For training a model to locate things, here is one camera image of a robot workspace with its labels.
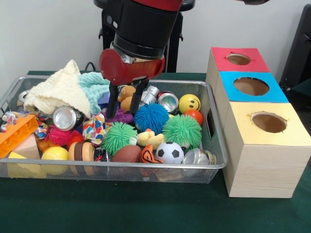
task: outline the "orange plastic block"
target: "orange plastic block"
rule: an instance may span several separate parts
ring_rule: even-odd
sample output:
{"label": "orange plastic block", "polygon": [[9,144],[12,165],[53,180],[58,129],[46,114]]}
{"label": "orange plastic block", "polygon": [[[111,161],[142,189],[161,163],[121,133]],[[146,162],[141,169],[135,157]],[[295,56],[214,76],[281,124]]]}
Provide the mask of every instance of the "orange plastic block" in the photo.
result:
{"label": "orange plastic block", "polygon": [[22,143],[36,128],[38,128],[38,122],[35,115],[21,117],[15,125],[8,125],[7,131],[0,133],[0,158],[4,158],[11,150]]}

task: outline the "green spiky ball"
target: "green spiky ball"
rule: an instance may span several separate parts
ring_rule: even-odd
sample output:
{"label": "green spiky ball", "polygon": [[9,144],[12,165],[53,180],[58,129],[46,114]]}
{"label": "green spiky ball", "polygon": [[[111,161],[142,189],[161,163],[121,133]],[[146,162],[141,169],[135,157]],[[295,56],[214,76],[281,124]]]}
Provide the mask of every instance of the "green spiky ball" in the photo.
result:
{"label": "green spiky ball", "polygon": [[201,126],[191,116],[177,115],[169,119],[163,127],[166,141],[180,146],[190,144],[189,150],[199,148],[202,139]]}
{"label": "green spiky ball", "polygon": [[130,145],[131,138],[137,138],[137,130],[121,122],[111,123],[111,125],[112,128],[106,134],[101,147],[114,156],[118,150]]}

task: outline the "yellow ball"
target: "yellow ball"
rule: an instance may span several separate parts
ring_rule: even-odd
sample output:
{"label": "yellow ball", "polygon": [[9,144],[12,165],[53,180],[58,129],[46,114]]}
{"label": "yellow ball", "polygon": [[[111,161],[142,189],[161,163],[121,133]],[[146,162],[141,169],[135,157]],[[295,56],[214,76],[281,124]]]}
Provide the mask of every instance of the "yellow ball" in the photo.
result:
{"label": "yellow ball", "polygon": [[[62,147],[51,147],[43,153],[41,159],[68,160],[68,151]],[[46,171],[46,173],[57,176],[65,173],[68,169],[68,165],[43,164],[42,168]]]}
{"label": "yellow ball", "polygon": [[184,114],[188,110],[201,110],[200,99],[192,94],[184,95],[179,100],[179,111]]}

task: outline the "cable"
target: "cable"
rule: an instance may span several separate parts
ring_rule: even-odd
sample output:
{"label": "cable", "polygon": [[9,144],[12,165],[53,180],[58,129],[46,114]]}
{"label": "cable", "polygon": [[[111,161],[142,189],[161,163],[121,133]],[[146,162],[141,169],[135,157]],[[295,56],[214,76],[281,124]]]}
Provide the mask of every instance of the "cable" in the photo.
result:
{"label": "cable", "polygon": [[87,63],[87,65],[84,68],[84,70],[87,70],[90,65],[92,66],[93,70],[96,71],[96,68],[95,68],[95,66],[94,66],[94,64],[92,62]]}

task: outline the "teddy bear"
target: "teddy bear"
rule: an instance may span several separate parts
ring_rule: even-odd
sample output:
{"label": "teddy bear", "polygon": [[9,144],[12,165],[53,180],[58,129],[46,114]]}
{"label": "teddy bear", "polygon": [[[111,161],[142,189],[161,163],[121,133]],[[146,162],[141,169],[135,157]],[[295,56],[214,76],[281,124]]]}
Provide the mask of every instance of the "teddy bear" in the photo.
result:
{"label": "teddy bear", "polygon": [[118,101],[121,103],[120,108],[125,113],[130,111],[130,106],[132,102],[133,94],[136,92],[136,89],[133,86],[124,86],[121,90]]}
{"label": "teddy bear", "polygon": [[155,132],[147,129],[145,132],[138,134],[137,145],[145,147],[147,145],[152,145],[153,149],[156,150],[162,143],[165,142],[164,135],[155,135]]}

